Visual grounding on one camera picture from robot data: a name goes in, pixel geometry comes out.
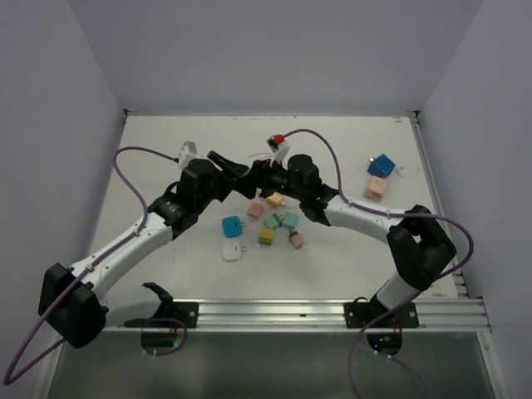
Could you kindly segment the salmon pink plug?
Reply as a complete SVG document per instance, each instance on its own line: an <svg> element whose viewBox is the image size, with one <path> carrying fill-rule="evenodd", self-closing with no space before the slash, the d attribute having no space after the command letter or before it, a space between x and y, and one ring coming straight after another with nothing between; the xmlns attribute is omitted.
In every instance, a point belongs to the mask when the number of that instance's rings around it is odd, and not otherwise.
<svg viewBox="0 0 532 399"><path fill-rule="evenodd" d="M250 219L259 220L263 216L264 206L258 202L252 202L246 211L246 215Z"/></svg>

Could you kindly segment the small yellow plug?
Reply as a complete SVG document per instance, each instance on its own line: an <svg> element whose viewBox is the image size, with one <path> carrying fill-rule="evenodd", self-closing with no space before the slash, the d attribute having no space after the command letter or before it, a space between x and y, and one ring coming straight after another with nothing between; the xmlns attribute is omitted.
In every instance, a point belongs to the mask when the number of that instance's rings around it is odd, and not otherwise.
<svg viewBox="0 0 532 399"><path fill-rule="evenodd" d="M274 208L284 207L286 205L284 196L277 192L271 194L265 201Z"/></svg>

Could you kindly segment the green plug adapter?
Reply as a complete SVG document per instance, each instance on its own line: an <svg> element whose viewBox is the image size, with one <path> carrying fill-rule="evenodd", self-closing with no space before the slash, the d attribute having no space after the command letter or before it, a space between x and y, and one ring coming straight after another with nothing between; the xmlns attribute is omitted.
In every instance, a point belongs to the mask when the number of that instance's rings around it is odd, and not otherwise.
<svg viewBox="0 0 532 399"><path fill-rule="evenodd" d="M283 221L277 214L271 214L264 219L264 225L267 229L276 230L283 225Z"/></svg>

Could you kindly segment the bright blue plug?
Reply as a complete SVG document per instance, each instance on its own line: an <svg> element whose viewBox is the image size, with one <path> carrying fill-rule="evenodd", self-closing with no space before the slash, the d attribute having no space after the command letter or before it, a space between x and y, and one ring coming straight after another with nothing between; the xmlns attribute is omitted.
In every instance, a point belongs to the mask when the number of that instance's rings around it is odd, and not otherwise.
<svg viewBox="0 0 532 399"><path fill-rule="evenodd" d="M239 237L243 233L246 223L239 216L233 215L223 218L221 225L224 237L232 239Z"/></svg>

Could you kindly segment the light teal plug adapter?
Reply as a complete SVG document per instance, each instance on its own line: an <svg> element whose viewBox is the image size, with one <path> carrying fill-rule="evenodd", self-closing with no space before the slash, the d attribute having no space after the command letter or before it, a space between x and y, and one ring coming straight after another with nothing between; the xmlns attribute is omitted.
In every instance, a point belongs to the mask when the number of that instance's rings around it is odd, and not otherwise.
<svg viewBox="0 0 532 399"><path fill-rule="evenodd" d="M287 212L283 217L283 227L294 230L298 226L299 216L294 213Z"/></svg>

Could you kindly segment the yellow olive plug adapter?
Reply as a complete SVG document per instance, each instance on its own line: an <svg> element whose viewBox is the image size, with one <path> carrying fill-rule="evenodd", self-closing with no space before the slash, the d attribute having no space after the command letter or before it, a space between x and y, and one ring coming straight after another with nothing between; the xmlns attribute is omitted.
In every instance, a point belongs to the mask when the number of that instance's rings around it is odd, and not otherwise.
<svg viewBox="0 0 532 399"><path fill-rule="evenodd" d="M262 246L271 246L274 240L274 230L264 228L259 233L258 242Z"/></svg>

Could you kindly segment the pink brown plug adapter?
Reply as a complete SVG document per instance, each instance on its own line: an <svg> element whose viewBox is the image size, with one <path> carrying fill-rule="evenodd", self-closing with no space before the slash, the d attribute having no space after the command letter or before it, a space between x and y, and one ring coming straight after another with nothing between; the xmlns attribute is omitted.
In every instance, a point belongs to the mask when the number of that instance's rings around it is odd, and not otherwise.
<svg viewBox="0 0 532 399"><path fill-rule="evenodd" d="M298 231L292 231L288 235L288 241L294 249L299 250L304 246L304 240Z"/></svg>

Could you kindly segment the white plug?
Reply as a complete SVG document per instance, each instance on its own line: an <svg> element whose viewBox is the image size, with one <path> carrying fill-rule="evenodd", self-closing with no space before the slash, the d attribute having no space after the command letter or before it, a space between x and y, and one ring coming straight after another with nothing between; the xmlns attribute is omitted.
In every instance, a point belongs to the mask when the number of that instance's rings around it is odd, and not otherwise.
<svg viewBox="0 0 532 399"><path fill-rule="evenodd" d="M225 262L238 261L246 251L247 247L238 240L228 240L221 246L221 257Z"/></svg>

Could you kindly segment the pink cube socket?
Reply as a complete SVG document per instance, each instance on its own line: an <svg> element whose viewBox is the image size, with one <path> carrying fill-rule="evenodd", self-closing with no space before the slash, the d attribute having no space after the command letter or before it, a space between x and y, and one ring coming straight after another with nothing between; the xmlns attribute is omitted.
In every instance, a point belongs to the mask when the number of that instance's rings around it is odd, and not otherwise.
<svg viewBox="0 0 532 399"><path fill-rule="evenodd" d="M364 197L374 202L380 202L387 192L388 180L373 176L366 187Z"/></svg>

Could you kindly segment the dark blue cube socket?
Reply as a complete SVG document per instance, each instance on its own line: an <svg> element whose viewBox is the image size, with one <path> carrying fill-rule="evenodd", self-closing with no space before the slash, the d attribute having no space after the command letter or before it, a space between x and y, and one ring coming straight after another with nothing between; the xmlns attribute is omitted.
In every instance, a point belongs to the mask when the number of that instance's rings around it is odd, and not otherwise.
<svg viewBox="0 0 532 399"><path fill-rule="evenodd" d="M371 158L367 172L371 176L386 179L396 168L396 164L385 154Z"/></svg>

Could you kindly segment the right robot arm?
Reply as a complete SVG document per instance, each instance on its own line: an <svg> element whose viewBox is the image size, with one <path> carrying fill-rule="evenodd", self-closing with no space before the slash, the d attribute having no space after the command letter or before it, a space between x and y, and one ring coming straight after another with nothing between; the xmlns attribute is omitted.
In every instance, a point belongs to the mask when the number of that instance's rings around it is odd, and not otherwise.
<svg viewBox="0 0 532 399"><path fill-rule="evenodd" d="M257 190L265 196L275 192L299 202L313 222L363 233L389 246L396 272L369 301L374 323L389 326L400 316L399 305L427 290L456 256L456 247L433 214L421 205L396 220L379 209L349 205L339 190L322 182L318 167L308 155L294 155L288 167L256 160L250 167L239 166L235 188L242 195Z"/></svg>

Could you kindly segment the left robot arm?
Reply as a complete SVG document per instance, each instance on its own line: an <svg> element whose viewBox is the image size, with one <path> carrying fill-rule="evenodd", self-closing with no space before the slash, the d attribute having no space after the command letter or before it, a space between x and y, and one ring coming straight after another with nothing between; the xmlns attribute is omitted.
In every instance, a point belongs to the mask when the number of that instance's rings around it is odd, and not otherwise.
<svg viewBox="0 0 532 399"><path fill-rule="evenodd" d="M176 327L172 296L156 283L141 287L140 301L119 308L104 299L139 262L194 225L214 200L224 201L249 167L211 151L193 159L125 233L95 254L67 268L51 266L44 275L38 313L74 348L86 346L114 323L140 320Z"/></svg>

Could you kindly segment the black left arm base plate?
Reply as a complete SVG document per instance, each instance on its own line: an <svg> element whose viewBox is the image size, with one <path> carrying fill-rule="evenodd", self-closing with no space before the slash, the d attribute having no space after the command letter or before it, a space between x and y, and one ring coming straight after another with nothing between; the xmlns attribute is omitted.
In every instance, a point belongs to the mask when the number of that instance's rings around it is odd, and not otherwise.
<svg viewBox="0 0 532 399"><path fill-rule="evenodd" d="M124 322L126 328L177 328L175 319L182 322L187 328L196 328L200 305L197 302L165 302L162 303L155 315L150 318L136 318Z"/></svg>

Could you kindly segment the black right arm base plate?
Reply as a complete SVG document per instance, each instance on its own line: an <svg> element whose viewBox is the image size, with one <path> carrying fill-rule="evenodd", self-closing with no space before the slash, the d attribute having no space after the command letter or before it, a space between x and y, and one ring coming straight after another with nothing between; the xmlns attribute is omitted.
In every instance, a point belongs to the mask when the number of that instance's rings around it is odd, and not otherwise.
<svg viewBox="0 0 532 399"><path fill-rule="evenodd" d="M364 297L358 297L343 304L343 316L347 328L363 328L375 318L378 318L378 321L371 328L418 328L420 326L414 303L408 303L383 318L382 315L386 312L388 309L374 298L367 301Z"/></svg>

